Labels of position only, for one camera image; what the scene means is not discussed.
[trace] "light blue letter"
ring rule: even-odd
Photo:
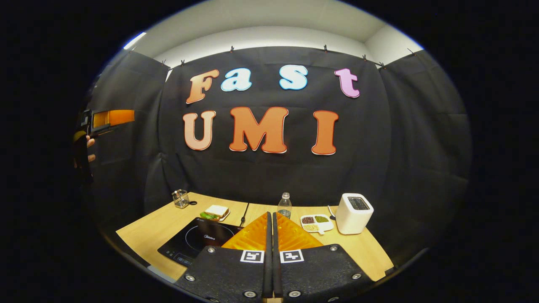
[[[279,70],[284,79],[279,80],[282,89],[300,90],[307,86],[307,69],[303,65],[285,65]]]
[[[233,91],[234,89],[245,91],[252,85],[252,83],[249,82],[251,71],[247,68],[237,68],[229,71],[226,73],[225,77],[227,79],[221,83],[221,89],[226,92]]]

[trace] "plastic bottle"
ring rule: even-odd
[[[277,204],[277,212],[290,219],[292,213],[292,202],[290,202],[290,194],[287,192],[282,193],[282,199]]]

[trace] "letter s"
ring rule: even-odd
[[[283,79],[279,80],[282,89],[300,90],[307,86],[307,69],[303,65],[285,65],[279,70]]]

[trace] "white toaster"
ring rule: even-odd
[[[344,235],[361,233],[374,209],[369,201],[360,194],[342,194],[335,214],[337,228]]]

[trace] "bread slice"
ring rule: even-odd
[[[225,216],[226,212],[229,210],[228,207],[224,207],[221,205],[212,205],[208,207],[204,212],[208,215],[214,215],[219,218],[222,218]]]

